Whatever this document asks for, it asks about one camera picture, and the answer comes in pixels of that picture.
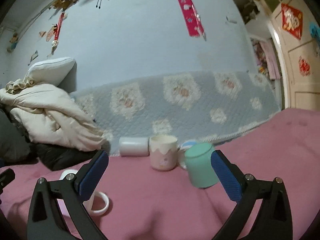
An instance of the beige blanket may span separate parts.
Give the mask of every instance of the beige blanket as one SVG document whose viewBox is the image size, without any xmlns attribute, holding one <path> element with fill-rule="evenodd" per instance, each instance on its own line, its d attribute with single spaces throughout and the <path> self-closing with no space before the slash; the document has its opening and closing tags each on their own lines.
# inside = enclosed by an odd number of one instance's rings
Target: beige blanket
<svg viewBox="0 0 320 240">
<path fill-rule="evenodd" d="M 18 94 L 0 90 L 0 102 L 13 106 L 10 113 L 35 143 L 55 144 L 81 151 L 100 149 L 103 131 L 93 124 L 70 96 L 51 84 L 38 84 Z"/>
</svg>

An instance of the pink tablecloth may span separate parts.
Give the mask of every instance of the pink tablecloth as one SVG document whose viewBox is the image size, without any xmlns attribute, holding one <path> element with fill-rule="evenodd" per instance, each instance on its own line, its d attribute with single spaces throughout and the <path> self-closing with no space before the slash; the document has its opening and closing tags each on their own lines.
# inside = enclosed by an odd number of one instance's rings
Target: pink tablecloth
<svg viewBox="0 0 320 240">
<path fill-rule="evenodd" d="M 283 178 L 294 240 L 302 236 L 320 209 L 319 127 L 320 113 L 288 109 L 246 136 L 218 147 L 243 173 L 265 180 Z M 41 163 L 12 168 L 16 179 L 4 189 L 1 209 L 25 236 L 36 180 L 40 176 L 59 179 L 61 171 L 50 172 Z M 108 213 L 95 218 L 110 240 L 210 240 L 235 206 L 220 183 L 206 190 L 194 188 L 186 171 L 179 167 L 154 171 L 148 158 L 110 158 L 98 190 L 112 200 Z M 255 219 L 258 204 L 244 235 Z"/>
</svg>

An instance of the green cup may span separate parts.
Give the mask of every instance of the green cup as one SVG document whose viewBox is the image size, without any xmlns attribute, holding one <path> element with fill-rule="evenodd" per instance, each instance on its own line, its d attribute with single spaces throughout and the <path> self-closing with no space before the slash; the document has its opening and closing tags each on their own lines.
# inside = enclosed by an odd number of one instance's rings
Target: green cup
<svg viewBox="0 0 320 240">
<path fill-rule="evenodd" d="M 193 145 L 185 152 L 185 164 L 191 184 L 197 188 L 211 187 L 219 182 L 211 166 L 214 147 L 210 143 Z"/>
</svg>

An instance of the metal screw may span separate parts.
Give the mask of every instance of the metal screw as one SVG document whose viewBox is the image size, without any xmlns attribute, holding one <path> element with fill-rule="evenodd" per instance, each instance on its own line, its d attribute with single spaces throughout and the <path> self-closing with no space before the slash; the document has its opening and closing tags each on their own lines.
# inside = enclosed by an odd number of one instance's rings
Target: metal screw
<svg viewBox="0 0 320 240">
<path fill-rule="evenodd" d="M 73 173 L 69 173 L 69 174 L 66 176 L 66 179 L 67 179 L 67 180 L 72 180 L 74 177 L 75 177 L 75 175 L 74 175 Z"/>
<path fill-rule="evenodd" d="M 41 184 L 41 183 L 44 183 L 44 178 L 40 178 L 40 179 L 38 179 L 38 181 L 37 181 L 39 184 Z"/>
<path fill-rule="evenodd" d="M 245 178 L 246 178 L 246 180 L 253 180 L 254 176 L 252 174 L 246 174 Z"/>
<path fill-rule="evenodd" d="M 282 183 L 282 182 L 283 182 L 283 180 L 282 180 L 281 178 L 279 178 L 279 177 L 276 177 L 276 182 L 278 182 L 278 183 Z"/>
</svg>

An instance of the red wall hanging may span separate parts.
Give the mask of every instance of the red wall hanging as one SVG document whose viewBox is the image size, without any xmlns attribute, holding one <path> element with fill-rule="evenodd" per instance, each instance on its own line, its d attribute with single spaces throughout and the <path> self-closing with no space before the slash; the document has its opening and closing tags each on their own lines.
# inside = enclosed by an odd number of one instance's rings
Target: red wall hanging
<svg viewBox="0 0 320 240">
<path fill-rule="evenodd" d="M 298 40 L 302 37 L 303 13 L 287 4 L 281 4 L 282 28 Z"/>
<path fill-rule="evenodd" d="M 178 0 L 184 19 L 186 21 L 187 29 L 191 37 L 202 36 L 206 40 L 205 32 L 201 24 L 200 15 L 197 13 L 192 0 Z"/>
<path fill-rule="evenodd" d="M 299 58 L 299 69 L 300 69 L 300 74 L 302 76 L 309 76 L 310 75 L 310 65 L 306 59 L 302 58 L 302 56 L 300 56 L 300 58 Z"/>
</svg>

